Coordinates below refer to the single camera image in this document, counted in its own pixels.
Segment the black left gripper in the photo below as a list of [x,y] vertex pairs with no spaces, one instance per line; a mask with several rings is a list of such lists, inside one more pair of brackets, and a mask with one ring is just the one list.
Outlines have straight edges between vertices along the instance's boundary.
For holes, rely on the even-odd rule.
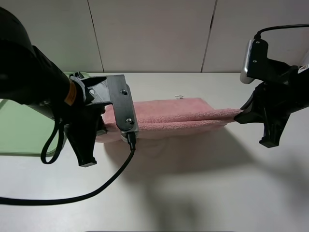
[[30,42],[22,23],[0,10],[0,97],[27,105],[57,124],[99,125],[102,107],[85,84],[68,78]]

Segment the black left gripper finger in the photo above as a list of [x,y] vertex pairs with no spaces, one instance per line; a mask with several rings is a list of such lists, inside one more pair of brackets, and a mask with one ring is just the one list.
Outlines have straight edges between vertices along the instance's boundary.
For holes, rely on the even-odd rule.
[[77,157],[80,167],[97,163],[94,158],[96,137],[107,133],[102,114],[105,107],[88,106],[76,111],[65,126],[65,135]]

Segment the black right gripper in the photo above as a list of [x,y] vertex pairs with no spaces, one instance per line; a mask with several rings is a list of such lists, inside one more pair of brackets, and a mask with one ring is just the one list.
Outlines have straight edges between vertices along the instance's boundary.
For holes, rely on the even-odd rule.
[[264,136],[259,144],[273,148],[280,144],[289,114],[308,106],[309,66],[298,66],[298,74],[290,77],[288,85],[261,81],[234,120],[239,124],[263,123]]

